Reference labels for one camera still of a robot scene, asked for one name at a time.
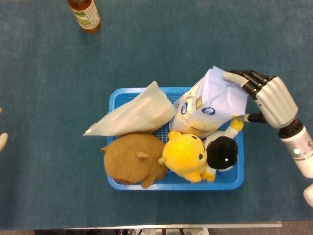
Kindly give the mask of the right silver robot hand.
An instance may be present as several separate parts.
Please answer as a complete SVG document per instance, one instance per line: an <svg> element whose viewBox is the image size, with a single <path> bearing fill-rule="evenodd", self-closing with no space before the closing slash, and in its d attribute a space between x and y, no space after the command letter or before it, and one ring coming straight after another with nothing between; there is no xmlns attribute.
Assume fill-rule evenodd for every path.
<svg viewBox="0 0 313 235"><path fill-rule="evenodd" d="M295 119L298 107L280 77L253 70L232 70L225 72L223 79L238 84L251 96L272 128L284 128Z"/></svg>

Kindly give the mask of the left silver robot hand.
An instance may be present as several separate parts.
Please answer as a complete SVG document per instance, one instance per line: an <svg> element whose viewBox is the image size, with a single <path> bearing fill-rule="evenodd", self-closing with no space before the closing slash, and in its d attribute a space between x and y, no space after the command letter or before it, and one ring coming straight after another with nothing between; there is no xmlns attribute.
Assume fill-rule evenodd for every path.
<svg viewBox="0 0 313 235"><path fill-rule="evenodd" d="M5 148L7 140L8 133L6 132L5 127L5 115L3 108L0 108L0 152Z"/></svg>

